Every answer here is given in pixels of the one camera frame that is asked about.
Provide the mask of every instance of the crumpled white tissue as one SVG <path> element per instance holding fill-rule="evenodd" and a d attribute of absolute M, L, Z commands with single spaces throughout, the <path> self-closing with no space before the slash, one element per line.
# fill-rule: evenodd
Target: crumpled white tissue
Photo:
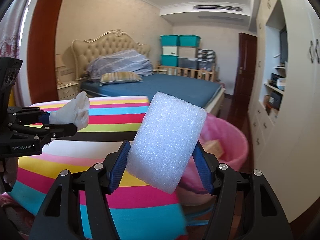
<path fill-rule="evenodd" d="M 49 115 L 50 124 L 74 123 L 77 130 L 87 127 L 89 122 L 90 101 L 86 92 L 81 92 L 57 111 Z"/>

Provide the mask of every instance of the blue bed sheet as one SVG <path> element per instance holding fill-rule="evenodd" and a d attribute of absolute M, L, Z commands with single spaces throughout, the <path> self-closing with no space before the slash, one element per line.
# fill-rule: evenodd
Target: blue bed sheet
<path fill-rule="evenodd" d="M 221 89 L 218 83 L 158 73 L 144 76 L 142 79 L 143 82 L 103 86 L 85 81 L 81 84 L 81 90 L 94 97 L 147 96 L 150 101 L 159 91 L 204 108 Z"/>

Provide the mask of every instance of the television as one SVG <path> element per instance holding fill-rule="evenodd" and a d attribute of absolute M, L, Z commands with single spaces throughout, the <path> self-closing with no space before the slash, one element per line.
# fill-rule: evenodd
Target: television
<path fill-rule="evenodd" d="M 288 61 L 288 37 L 287 28 L 284 27 L 280 31 L 280 63 Z"/>

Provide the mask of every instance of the striped pillow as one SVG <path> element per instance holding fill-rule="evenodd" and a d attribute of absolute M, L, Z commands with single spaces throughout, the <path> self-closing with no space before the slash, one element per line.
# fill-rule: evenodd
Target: striped pillow
<path fill-rule="evenodd" d="M 142 78 L 134 72 L 113 72 L 103 74 L 100 80 L 100 85 L 140 81 L 142 81 Z"/>

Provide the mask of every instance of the cabinet handle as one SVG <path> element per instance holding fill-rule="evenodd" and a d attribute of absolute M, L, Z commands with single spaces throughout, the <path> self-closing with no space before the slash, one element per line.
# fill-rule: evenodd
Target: cabinet handle
<path fill-rule="evenodd" d="M 313 46 L 313 42 L 310 41 L 309 53 L 310 53 L 310 57 L 311 57 L 311 63 L 313 63 L 313 56 L 312 56 L 312 51 L 311 51 L 312 46 Z"/>
<path fill-rule="evenodd" d="M 319 46 L 319 40 L 316 39 L 316 54 L 317 54 L 318 64 L 320 64 L 320 58 L 319 58 L 319 54 L 318 54 L 318 46 Z"/>

